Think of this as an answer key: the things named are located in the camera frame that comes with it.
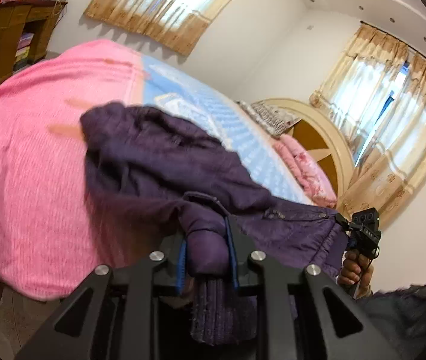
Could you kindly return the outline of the right forearm dark sleeve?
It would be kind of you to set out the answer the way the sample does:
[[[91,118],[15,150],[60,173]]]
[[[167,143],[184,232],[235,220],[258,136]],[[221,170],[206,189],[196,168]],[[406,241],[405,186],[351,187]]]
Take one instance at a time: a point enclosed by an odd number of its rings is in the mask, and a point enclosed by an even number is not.
[[[357,300],[400,359],[426,359],[426,284]]]

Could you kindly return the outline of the person's right hand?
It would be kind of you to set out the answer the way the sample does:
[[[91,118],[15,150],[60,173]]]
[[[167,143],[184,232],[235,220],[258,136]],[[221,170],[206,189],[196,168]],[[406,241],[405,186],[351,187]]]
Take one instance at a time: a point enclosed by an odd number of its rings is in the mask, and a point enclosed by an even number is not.
[[[350,250],[344,255],[343,264],[336,282],[340,286],[357,285],[357,297],[371,295],[371,279],[374,267],[370,259],[356,250]]]

